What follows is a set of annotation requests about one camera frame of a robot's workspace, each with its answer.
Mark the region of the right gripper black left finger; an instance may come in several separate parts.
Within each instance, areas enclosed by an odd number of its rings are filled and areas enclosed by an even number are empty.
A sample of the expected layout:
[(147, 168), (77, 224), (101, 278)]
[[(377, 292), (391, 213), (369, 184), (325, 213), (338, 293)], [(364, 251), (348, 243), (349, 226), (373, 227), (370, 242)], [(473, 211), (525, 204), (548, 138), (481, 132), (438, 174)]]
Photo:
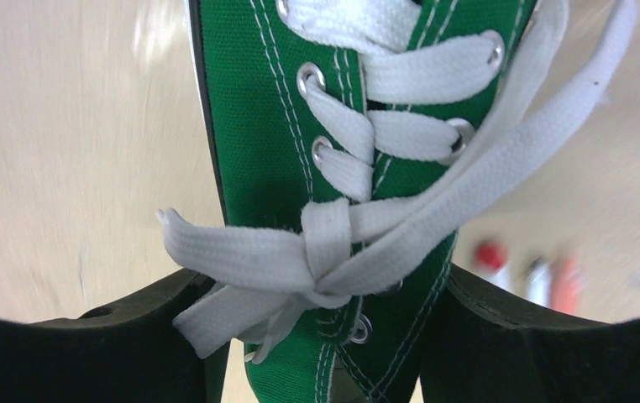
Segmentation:
[(173, 319), (212, 281), (179, 270), (77, 319), (0, 319), (0, 402), (212, 402)]

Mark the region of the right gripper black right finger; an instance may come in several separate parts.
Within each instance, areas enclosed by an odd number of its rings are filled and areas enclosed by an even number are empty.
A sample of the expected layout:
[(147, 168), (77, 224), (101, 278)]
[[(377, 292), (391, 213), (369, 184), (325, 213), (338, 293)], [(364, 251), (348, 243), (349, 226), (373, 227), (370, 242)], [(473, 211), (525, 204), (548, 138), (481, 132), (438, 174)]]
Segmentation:
[(566, 315), (456, 267), (430, 330), (426, 402), (640, 402), (640, 318)]

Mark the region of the white shoelace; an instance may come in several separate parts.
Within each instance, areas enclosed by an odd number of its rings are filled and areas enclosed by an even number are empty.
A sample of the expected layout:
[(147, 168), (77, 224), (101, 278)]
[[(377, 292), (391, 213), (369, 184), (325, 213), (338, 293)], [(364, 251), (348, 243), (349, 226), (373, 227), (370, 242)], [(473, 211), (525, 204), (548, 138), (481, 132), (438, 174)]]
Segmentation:
[(200, 358), (233, 338), (254, 343), (249, 360), (257, 364), (303, 312), (398, 283), (583, 125), (627, 50), (636, 17), (635, 2), (616, 2), (585, 66), (527, 115), (569, 19), (567, 2), (545, 2), (477, 129), (403, 110), (357, 112), (327, 94), (316, 65), (302, 65), (297, 88), (327, 132), (314, 141), (312, 158), (341, 197), (306, 204), (299, 234), (196, 227), (174, 209), (159, 212), (170, 257), (216, 281), (174, 319), (175, 328)]

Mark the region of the green canvas sneaker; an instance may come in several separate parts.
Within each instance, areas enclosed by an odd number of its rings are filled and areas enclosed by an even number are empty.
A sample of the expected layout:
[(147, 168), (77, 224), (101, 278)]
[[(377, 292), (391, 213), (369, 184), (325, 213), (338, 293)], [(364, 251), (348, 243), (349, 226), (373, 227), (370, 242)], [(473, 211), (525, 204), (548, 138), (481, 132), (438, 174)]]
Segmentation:
[[(308, 202), (329, 202), (338, 192), (312, 165), (311, 143), (322, 129), (291, 78), (311, 61), (332, 96), (360, 109), (358, 55), (298, 38), (272, 1), (189, 1), (186, 11), (225, 222), (298, 230)], [(455, 236), (442, 241), (405, 290), (305, 313), (269, 358), (246, 366), (255, 397), (409, 401), (454, 245)]]

